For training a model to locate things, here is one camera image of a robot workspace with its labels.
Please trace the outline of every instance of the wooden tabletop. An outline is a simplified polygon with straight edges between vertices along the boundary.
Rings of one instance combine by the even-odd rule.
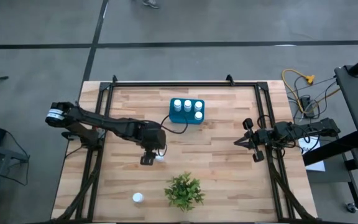
[[[291,121],[292,115],[282,81],[267,81],[276,121]],[[85,82],[80,105],[94,111],[100,82]],[[276,221],[267,161],[255,163],[252,151],[233,145],[244,135],[242,121],[258,116],[255,92],[251,87],[124,87],[115,88],[110,116],[147,119],[157,122],[168,114],[171,98],[205,100],[205,120],[189,125],[186,133],[166,131],[168,151],[164,162],[141,166],[144,150],[133,142],[107,133],[104,146],[94,222],[268,222]],[[182,130],[183,124],[165,125]],[[69,144],[67,153],[78,148]],[[65,160],[52,217],[67,208],[78,193],[85,163],[86,149]],[[313,196],[301,153],[287,149],[285,157],[290,188],[307,211],[316,216]],[[166,180],[185,171],[200,179],[206,194],[204,205],[190,212],[169,207],[164,196]],[[136,204],[132,195],[140,192],[144,202]],[[283,194],[280,194],[287,214]],[[85,202],[84,214],[88,208]]]

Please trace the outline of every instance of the potted plant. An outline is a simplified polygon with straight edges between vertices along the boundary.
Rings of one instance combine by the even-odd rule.
[[[190,181],[190,174],[179,175],[178,177],[172,177],[167,181],[171,183],[169,188],[165,190],[165,196],[169,199],[169,206],[176,205],[182,211],[190,211],[194,208],[192,206],[193,201],[196,203],[203,203],[205,194],[201,193],[200,180],[193,179]]]

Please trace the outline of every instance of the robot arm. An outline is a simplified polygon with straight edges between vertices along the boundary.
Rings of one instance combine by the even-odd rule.
[[[80,123],[112,131],[116,136],[132,141],[145,153],[140,160],[142,165],[152,165],[156,153],[153,150],[165,149],[165,131],[152,121],[139,121],[132,118],[106,118],[103,115],[81,109],[69,102],[52,103],[45,122],[55,128],[66,128],[79,136],[87,147],[101,146],[101,137],[96,130],[87,129]]]
[[[276,123],[273,129],[261,128],[255,132],[252,131],[254,124],[250,118],[247,118],[242,125],[247,132],[244,137],[235,141],[234,144],[253,149],[255,151],[253,155],[255,162],[264,159],[263,153],[258,150],[259,145],[281,148],[287,146],[289,142],[295,142],[299,138],[315,135],[335,137],[341,132],[334,120],[329,118],[304,125],[282,121]]]

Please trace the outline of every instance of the person's foot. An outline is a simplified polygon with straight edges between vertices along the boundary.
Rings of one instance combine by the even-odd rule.
[[[143,5],[152,7],[153,9],[160,8],[160,6],[157,4],[156,0],[143,0]]]

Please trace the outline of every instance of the concrete floor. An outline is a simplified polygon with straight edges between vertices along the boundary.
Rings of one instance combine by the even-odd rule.
[[[358,40],[358,0],[160,0],[158,11],[135,0],[110,0],[100,43],[184,41]],[[91,43],[102,0],[0,0],[0,44]],[[47,126],[53,101],[74,101],[89,49],[0,50],[0,127],[31,155],[29,184],[5,180],[0,223],[48,220],[67,142]],[[90,80],[279,80],[284,68],[331,78],[335,67],[358,61],[358,45],[98,49]],[[297,77],[288,74],[293,83]],[[329,82],[303,90],[312,97]],[[322,118],[341,136],[355,130],[343,96],[328,100]],[[25,167],[12,170],[24,178]],[[343,205],[347,184],[312,184],[320,218],[358,223]]]

